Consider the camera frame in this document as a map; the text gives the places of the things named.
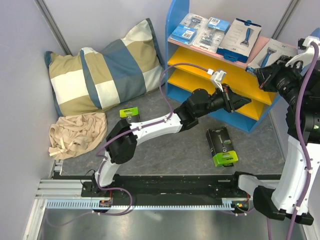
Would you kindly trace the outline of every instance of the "black product box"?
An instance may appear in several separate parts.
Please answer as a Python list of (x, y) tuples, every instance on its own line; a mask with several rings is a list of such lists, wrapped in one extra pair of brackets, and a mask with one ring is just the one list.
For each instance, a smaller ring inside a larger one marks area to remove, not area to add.
[(225, 126), (208, 129), (206, 138), (216, 167), (232, 167), (238, 161), (237, 153)]

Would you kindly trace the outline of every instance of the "blue razor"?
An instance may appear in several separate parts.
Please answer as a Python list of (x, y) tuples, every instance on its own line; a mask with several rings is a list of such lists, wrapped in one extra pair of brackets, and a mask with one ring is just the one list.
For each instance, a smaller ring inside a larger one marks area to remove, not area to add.
[(245, 39), (242, 42), (240, 42), (241, 45), (249, 47), (249, 37), (250, 37), (251, 31), (253, 30), (250, 27), (248, 27), (245, 33)]
[(269, 60), (270, 55), (271, 55), (271, 54), (274, 54), (276, 51), (277, 51), (277, 50), (268, 47), (268, 49), (266, 50), (266, 55), (265, 55), (265, 57), (264, 57), (261, 65), (260, 65), (261, 68), (264, 68), (264, 67), (266, 66), (266, 64), (267, 64), (267, 62), (268, 62), (268, 60)]

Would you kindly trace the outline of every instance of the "yellow shelf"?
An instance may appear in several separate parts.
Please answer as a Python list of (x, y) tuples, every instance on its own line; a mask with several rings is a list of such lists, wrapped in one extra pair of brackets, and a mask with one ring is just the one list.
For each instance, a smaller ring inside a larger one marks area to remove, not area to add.
[[(271, 105), (275, 98), (275, 93), (265, 92), (259, 89), (256, 77), (245, 72), (242, 68), (191, 49), (180, 46), (168, 61), (169, 65), (177, 63), (190, 63), (199, 65), (206, 69), (224, 70), (226, 72), (226, 76), (224, 77), (223, 83), (230, 85), (231, 89), (236, 93), (242, 94), (252, 100)], [(176, 68), (210, 81), (210, 76), (199, 68), (187, 65), (179, 65), (176, 66)]]
[[(205, 89), (209, 94), (212, 94), (216, 90), (215, 86), (210, 81), (179, 69), (176, 69), (173, 72), (168, 79), (168, 83), (188, 92), (193, 92), (196, 89)], [(251, 103), (244, 105), (236, 110), (236, 112), (258, 121), (263, 113), (265, 104), (254, 99), (251, 100)]]

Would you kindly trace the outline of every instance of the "gray floor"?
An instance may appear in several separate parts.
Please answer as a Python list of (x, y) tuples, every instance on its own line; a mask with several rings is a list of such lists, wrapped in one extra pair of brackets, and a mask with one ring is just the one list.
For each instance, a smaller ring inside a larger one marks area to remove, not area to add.
[[(173, 108), (179, 102), (170, 99)], [(120, 119), (119, 110), (138, 107), (141, 121), (163, 116), (169, 108), (159, 90), (128, 101), (106, 112), (109, 133)], [(206, 130), (227, 126), (239, 157), (234, 167), (215, 167), (206, 139)], [(84, 175), (97, 170), (101, 159), (96, 149), (63, 162), (62, 175)], [(245, 133), (210, 116), (203, 116), (194, 128), (176, 134), (163, 135), (139, 145), (133, 159), (123, 164), (121, 175), (233, 174), (235, 171), (252, 174), (280, 174), (284, 159), (269, 116), (251, 133)]]
[[(84, 212), (85, 210), (50, 209), (48, 219), (58, 225)], [(272, 220), (272, 240), (286, 239), (288, 227), (288, 219)], [(203, 210), (136, 210), (123, 216), (90, 214), (62, 228), (52, 228), (45, 224), (40, 232), (44, 234), (43, 240), (268, 239), (267, 219), (257, 211), (238, 217)], [(294, 226), (291, 240), (306, 240), (301, 225)]]

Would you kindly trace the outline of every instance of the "barcode label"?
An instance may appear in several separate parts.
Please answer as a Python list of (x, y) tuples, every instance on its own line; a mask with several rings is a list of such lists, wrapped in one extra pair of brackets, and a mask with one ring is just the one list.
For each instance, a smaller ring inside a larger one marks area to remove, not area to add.
[(219, 20), (219, 19), (211, 18), (211, 20), (210, 20), (210, 23), (209, 23), (209, 24), (216, 26), (219, 22), (220, 22), (220, 20)]
[(187, 30), (187, 31), (185, 31), (185, 33), (182, 35), (182, 37), (184, 37), (184, 38), (186, 38), (186, 39), (190, 39), (193, 34), (194, 34), (193, 31)]

